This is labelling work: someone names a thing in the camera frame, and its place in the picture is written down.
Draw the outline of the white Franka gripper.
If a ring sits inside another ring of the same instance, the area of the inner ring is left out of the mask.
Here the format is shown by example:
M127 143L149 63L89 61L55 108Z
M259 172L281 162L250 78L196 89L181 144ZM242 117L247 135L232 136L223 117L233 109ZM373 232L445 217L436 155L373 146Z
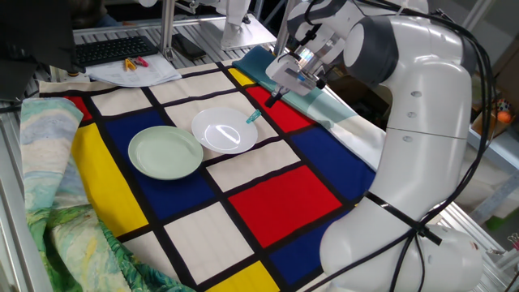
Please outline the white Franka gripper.
M323 63L313 56L284 54L277 57L265 71L268 78L274 81L277 87L264 105L272 108L288 91L306 96L315 88L323 89L326 82L323 78L318 77L323 70Z

